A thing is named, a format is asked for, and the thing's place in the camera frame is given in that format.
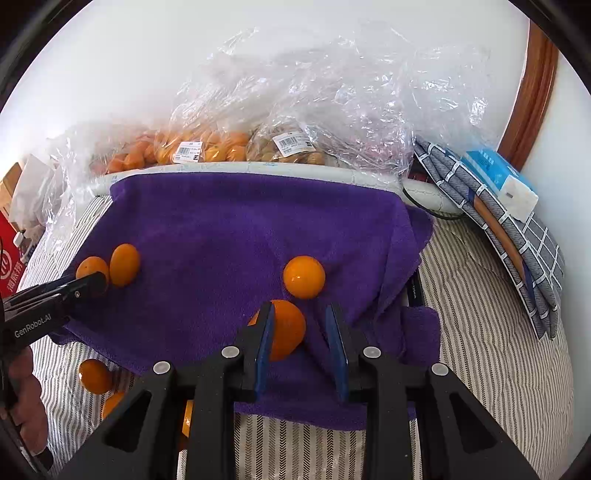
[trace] silver screw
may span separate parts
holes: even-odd
[[[235,356],[238,356],[239,353],[240,350],[237,346],[230,345],[222,348],[222,357],[224,358],[234,358]]]
[[[440,377],[445,377],[449,373],[447,365],[443,364],[433,364],[431,371]]]
[[[378,358],[382,355],[382,351],[376,346],[367,346],[363,349],[363,354],[367,358]]]
[[[170,364],[162,360],[161,362],[157,362],[154,364],[154,373],[157,375],[165,374],[170,370]]]

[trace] white bottle cap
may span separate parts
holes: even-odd
[[[12,243],[15,247],[20,247],[24,239],[25,236],[21,232],[17,232],[17,234],[14,236],[14,240],[12,240]]]

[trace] finger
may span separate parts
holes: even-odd
[[[25,347],[8,366],[8,376],[13,380],[20,380],[33,374],[33,350]]]
[[[40,402],[33,416],[21,427],[22,441],[33,455],[38,455],[47,446],[48,431],[47,415]]]
[[[18,402],[10,411],[12,419],[16,425],[27,421],[33,414],[34,409],[40,402],[41,384],[33,375],[21,380],[18,391]]]

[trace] barcode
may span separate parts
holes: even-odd
[[[290,147],[292,145],[296,145],[297,139],[295,139],[294,137],[287,137],[281,140],[279,143],[282,147]]]

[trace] purple towel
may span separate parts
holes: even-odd
[[[338,403],[324,310],[402,361],[439,359],[439,320],[402,307],[400,292],[431,236],[427,214],[390,192],[253,174],[150,174],[111,188],[103,215],[67,270],[90,255],[109,260],[137,247],[141,270],[125,288],[81,306],[64,335],[136,373],[160,360],[177,367],[230,344],[265,300],[286,299],[306,316],[302,345],[271,364],[267,391],[236,411],[339,430],[365,427],[363,406]],[[298,300],[282,284],[286,263],[317,258],[326,270],[318,298]]]

